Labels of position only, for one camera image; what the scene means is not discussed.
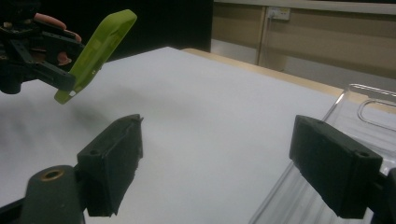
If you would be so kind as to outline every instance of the transparent container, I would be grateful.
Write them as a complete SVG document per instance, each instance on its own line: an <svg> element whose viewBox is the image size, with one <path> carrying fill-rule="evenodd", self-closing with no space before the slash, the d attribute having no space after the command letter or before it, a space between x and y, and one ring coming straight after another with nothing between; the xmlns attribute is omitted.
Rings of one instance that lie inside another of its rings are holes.
<svg viewBox="0 0 396 224"><path fill-rule="evenodd" d="M396 167L396 92L349 85L323 120L381 155L383 174ZM372 216L338 217L291 162L249 223L368 224Z"/></svg>

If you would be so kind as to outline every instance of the green object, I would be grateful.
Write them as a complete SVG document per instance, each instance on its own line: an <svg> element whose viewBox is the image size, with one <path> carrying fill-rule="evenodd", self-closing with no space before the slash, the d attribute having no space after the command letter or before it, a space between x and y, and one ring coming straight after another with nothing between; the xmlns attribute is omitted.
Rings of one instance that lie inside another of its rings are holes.
<svg viewBox="0 0 396 224"><path fill-rule="evenodd" d="M57 91L55 100L64 105L82 91L95 77L136 21L129 9L105 17L79 55L70 74L76 77L72 91Z"/></svg>

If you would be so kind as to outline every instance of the electrical socket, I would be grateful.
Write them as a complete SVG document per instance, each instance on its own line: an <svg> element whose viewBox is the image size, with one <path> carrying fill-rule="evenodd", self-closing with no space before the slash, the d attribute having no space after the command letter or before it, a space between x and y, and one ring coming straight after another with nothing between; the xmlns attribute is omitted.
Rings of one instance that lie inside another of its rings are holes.
<svg viewBox="0 0 396 224"><path fill-rule="evenodd" d="M268 7L267 17L274 20L289 21L290 8L289 7Z"/></svg>

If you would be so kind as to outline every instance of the human hand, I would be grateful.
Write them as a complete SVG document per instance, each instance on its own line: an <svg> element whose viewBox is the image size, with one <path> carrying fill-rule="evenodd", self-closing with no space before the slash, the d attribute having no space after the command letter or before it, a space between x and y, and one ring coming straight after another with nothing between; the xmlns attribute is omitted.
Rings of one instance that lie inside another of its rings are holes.
<svg viewBox="0 0 396 224"><path fill-rule="evenodd" d="M76 40L78 42L81 42L81 36L79 36L76 33L71 32L71 31L66 30L66 28L67 28L66 24L64 24L62 21L59 21L51 16L47 16L47 15L40 14L40 13L35 14L35 21L41 21L41 22L44 22L44 23L47 23L50 25L57 26L57 27L63 29L64 31L75 35ZM35 58L38 61L44 61L45 56L43 54L35 54ZM58 54L58 62L59 62L59 65L65 65L65 64L71 63L72 60L70 58L68 58L66 52L63 51Z"/></svg>

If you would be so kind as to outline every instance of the wall outlet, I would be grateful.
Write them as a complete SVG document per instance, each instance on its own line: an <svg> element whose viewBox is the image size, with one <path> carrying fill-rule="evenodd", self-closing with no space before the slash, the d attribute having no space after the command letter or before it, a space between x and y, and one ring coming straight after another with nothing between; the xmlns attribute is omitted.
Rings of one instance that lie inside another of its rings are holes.
<svg viewBox="0 0 396 224"><path fill-rule="evenodd" d="M268 7L267 17L274 20L288 21L290 20L289 7Z"/></svg>

